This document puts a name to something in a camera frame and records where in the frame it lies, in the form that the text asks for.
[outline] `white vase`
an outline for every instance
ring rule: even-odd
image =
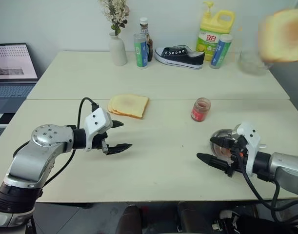
[[[124,42],[118,35],[115,36],[114,32],[110,33],[109,49],[112,61],[116,66],[122,66],[127,63]]]

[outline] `robotic arm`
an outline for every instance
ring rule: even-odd
[[[234,171],[242,173],[237,157],[240,154],[249,176],[257,174],[259,179],[265,181],[276,180],[280,187],[298,195],[298,156],[259,152],[260,136],[250,123],[244,122],[236,126],[230,138],[212,137],[211,142],[229,149],[232,163],[229,165],[215,156],[198,153],[198,158],[203,162],[232,177]]]
[[[97,106],[82,129],[53,124],[36,128],[31,140],[17,152],[0,187],[0,227],[29,221],[58,155],[72,149],[102,149],[106,155],[128,149],[131,144],[109,147],[105,142],[106,131],[122,125]]]

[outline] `bread slice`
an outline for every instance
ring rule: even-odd
[[[117,115],[142,118],[148,101],[148,97],[120,94],[110,99],[108,111]]]
[[[260,26],[258,46],[266,62],[298,61],[298,9],[269,16]]]

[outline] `laptop screen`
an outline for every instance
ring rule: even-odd
[[[37,80],[25,43],[0,44],[0,82]]]

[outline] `black sneaker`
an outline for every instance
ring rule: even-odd
[[[192,51],[186,45],[159,47],[154,51],[154,57],[161,63],[193,69],[202,68],[204,56],[204,52]]]

